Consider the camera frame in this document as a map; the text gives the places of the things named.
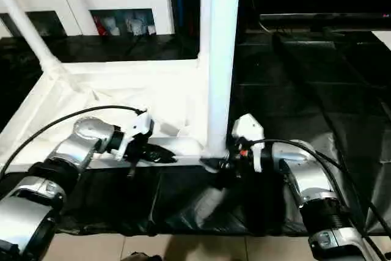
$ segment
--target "black cable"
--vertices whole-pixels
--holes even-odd
[[[362,200],[364,200],[367,203],[367,205],[371,208],[373,214],[378,219],[378,221],[381,223],[381,225],[382,225],[383,229],[385,230],[387,236],[391,239],[391,228],[388,226],[388,224],[386,223],[384,218],[380,215],[380,213],[378,212],[378,210],[375,207],[375,205],[371,202],[371,200],[369,200],[367,197],[365,197],[363,194],[361,194],[357,190],[356,183],[354,182],[354,180],[353,180],[351,174],[349,173],[349,171],[344,166],[341,166],[340,164],[336,163],[333,159],[329,158],[325,154],[323,154],[321,152],[318,152],[318,151],[314,152],[313,150],[309,149],[308,147],[306,147],[303,144],[300,144],[298,142],[292,142],[292,141],[284,140],[284,139],[262,139],[262,140],[251,141],[250,144],[254,145],[254,144],[257,144],[257,143],[267,143],[267,142],[271,142],[271,143],[285,143],[285,144],[288,144],[288,145],[293,145],[293,146],[299,147],[300,149],[306,151],[311,156],[313,156],[322,165],[325,173],[327,174],[327,177],[331,180],[331,182],[333,184],[333,187],[335,189],[335,192],[337,193],[338,197],[340,198],[340,201],[341,201],[342,205],[347,207],[345,198],[343,197],[343,194],[342,194],[342,192],[341,192],[341,190],[339,188],[337,180],[334,177],[334,174],[331,172],[329,167],[324,163],[324,161],[322,159],[326,160],[327,162],[331,163],[336,168],[338,168],[343,173],[343,175],[349,180],[349,182],[352,185],[352,187],[357,191],[358,197],[361,198]],[[372,247],[372,249],[374,250],[376,255],[378,255],[378,257],[382,261],[386,261],[387,258],[380,251],[380,249],[373,242],[373,240],[369,237],[369,235],[366,232],[364,232],[364,231],[360,232],[360,233],[363,236],[363,238],[367,241],[367,243]]]
[[[325,155],[325,154],[323,154],[321,152],[316,152],[316,153],[320,157],[322,157],[324,160],[326,160],[327,162],[330,162],[332,165],[334,165],[335,167],[337,167],[339,170],[342,171],[344,176],[349,180],[349,182],[352,185],[352,187],[357,191],[358,197],[361,198],[361,200],[363,200],[371,208],[373,214],[378,219],[378,221],[380,222],[380,224],[383,227],[383,229],[386,231],[387,236],[391,239],[391,228],[389,227],[387,222],[384,220],[384,218],[380,215],[380,213],[378,212],[378,209],[372,203],[372,201],[370,199],[368,199],[368,197],[364,196],[362,193],[358,192],[357,185],[354,182],[354,180],[353,180],[350,172],[347,170],[347,168],[345,168],[344,166],[339,165],[333,159],[329,158],[327,155]]]
[[[80,111],[76,111],[74,113],[68,114],[67,116],[63,116],[51,123],[49,123],[47,126],[41,128],[38,130],[36,133],[34,133],[31,137],[29,137],[27,140],[25,140],[10,156],[10,158],[5,162],[4,166],[2,167],[0,171],[0,181],[4,178],[5,172],[7,171],[8,167],[10,166],[11,162],[15,159],[16,156],[30,143],[32,142],[36,137],[38,137],[40,134],[42,134],[44,131],[47,129],[51,128],[54,125],[57,125],[60,122],[63,122],[64,120],[70,119],[74,116],[78,116],[83,113],[91,112],[91,111],[96,111],[96,110],[101,110],[101,109],[126,109],[135,112],[137,115],[140,115],[144,113],[145,111],[136,109],[133,107],[129,106],[121,106],[121,105],[104,105],[104,106],[96,106],[96,107],[91,107],[87,109],[83,109]]]

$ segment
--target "white metal pole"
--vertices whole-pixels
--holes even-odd
[[[15,0],[1,1],[7,7],[11,19],[38,57],[42,69],[44,70],[46,65],[51,66],[58,62],[18,3]]]
[[[210,4],[201,4],[205,7],[201,9],[200,17],[200,58],[202,60],[206,56],[209,61],[207,63],[209,65],[207,150],[211,156],[223,156],[226,153],[225,139],[239,0],[210,1]],[[207,17],[210,17],[210,21],[207,21],[206,16],[203,15],[208,13],[206,11],[208,5],[210,5],[210,13]]]

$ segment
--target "floor tile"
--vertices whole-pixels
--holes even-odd
[[[59,234],[54,237],[43,261],[119,261],[124,241],[121,235]]]
[[[313,261],[307,240],[307,237],[246,237],[249,261]]]
[[[380,251],[385,254],[391,252],[391,241],[389,237],[371,237],[374,243],[379,247]]]
[[[122,258],[133,252],[160,255],[166,261],[247,260],[243,237],[158,235],[126,238]]]

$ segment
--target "black cloth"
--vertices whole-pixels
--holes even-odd
[[[78,42],[84,43],[84,38],[53,40],[51,49],[62,61],[69,62],[151,59],[150,44],[156,44],[152,59],[164,58],[165,50],[169,52],[166,59],[195,58],[197,54],[196,43],[180,46],[183,40],[170,39],[167,44],[145,39],[144,49],[137,45],[129,49],[127,43],[130,53],[113,57],[110,50],[126,51],[119,39],[104,44],[99,37],[87,38],[90,45],[81,49]],[[12,42],[1,40],[1,50],[6,49],[3,44]],[[21,50],[21,56],[29,51],[20,45],[8,50]],[[107,55],[97,57],[98,52]],[[14,56],[10,65],[22,67],[24,64],[17,59]],[[249,112],[263,125],[266,138],[311,143],[348,168],[359,191],[372,199],[388,221],[389,60],[390,51],[369,32],[246,36],[235,49],[229,125]],[[26,84],[24,95],[30,88]],[[372,235],[383,234],[349,183],[335,168],[332,171],[359,225]],[[201,167],[144,167],[137,169],[133,179],[127,173],[126,169],[86,171],[70,197],[59,230],[78,235],[306,235],[279,174],[225,178],[225,189],[216,190],[217,182],[221,186],[222,175],[207,173]],[[9,174],[0,183],[0,196],[21,176]]]

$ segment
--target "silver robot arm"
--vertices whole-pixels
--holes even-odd
[[[147,141],[152,129],[146,112],[136,118],[128,139],[119,127],[100,119],[79,119],[72,134],[0,201],[0,260],[40,260],[56,232],[60,211],[93,154],[115,150],[118,156],[123,150],[123,156],[130,142]]]
[[[235,122],[232,135],[242,142],[256,141],[263,139],[263,129],[250,114],[246,114]],[[315,151],[306,142],[296,142]],[[252,146],[250,150],[246,150],[245,145],[245,142],[239,144],[239,154],[252,161],[254,171],[272,169],[287,176],[310,235],[309,245],[315,259],[373,260],[361,234],[351,224],[330,179],[313,156],[286,143],[262,146],[258,143],[257,148]]]

